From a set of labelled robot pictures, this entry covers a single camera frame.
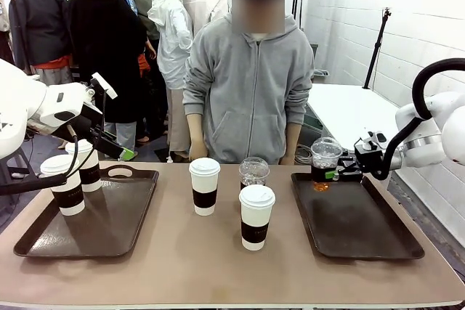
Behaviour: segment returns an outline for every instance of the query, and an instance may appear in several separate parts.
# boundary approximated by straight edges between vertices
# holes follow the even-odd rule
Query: black jacket
[[[142,112],[138,57],[144,52],[144,25],[126,0],[69,0],[70,33],[81,80],[98,72],[118,94],[106,99],[105,121],[132,123]],[[102,108],[102,100],[97,99]]]
[[[12,0],[9,21],[16,66],[41,65],[71,53],[66,0]]]

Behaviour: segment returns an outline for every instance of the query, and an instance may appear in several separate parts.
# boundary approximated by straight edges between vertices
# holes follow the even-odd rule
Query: tray
[[[114,170],[131,174],[111,176]],[[128,253],[142,227],[158,172],[115,165],[101,169],[100,176],[102,188],[84,193],[84,211],[64,216],[52,200],[17,242],[15,254],[85,259]]]
[[[333,182],[313,189],[312,174],[292,174],[310,243],[327,257],[408,260],[424,250],[371,181]]]

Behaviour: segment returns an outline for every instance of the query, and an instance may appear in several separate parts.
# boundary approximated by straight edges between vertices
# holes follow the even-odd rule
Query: zipper
[[[250,119],[250,134],[248,136],[248,147],[247,147],[247,158],[250,156],[250,145],[252,142],[252,126],[254,124],[255,114],[255,93],[256,93],[256,82],[259,77],[259,61],[260,61],[260,42],[256,43],[256,68],[255,68],[255,80],[254,80],[254,98],[252,99],[252,116]]]

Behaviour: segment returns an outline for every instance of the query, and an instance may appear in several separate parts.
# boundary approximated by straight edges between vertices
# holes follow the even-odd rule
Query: orange liquid
[[[329,183],[317,183],[316,181],[313,182],[313,189],[317,192],[325,192],[329,188]]]

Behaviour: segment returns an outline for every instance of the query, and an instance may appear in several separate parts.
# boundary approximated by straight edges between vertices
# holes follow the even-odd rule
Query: hoodie pocket
[[[276,164],[284,155],[285,144],[284,129],[279,127],[276,115],[254,117],[249,156],[259,156],[269,164]]]
[[[240,163],[247,154],[250,116],[226,112],[211,135],[211,156],[220,163]]]

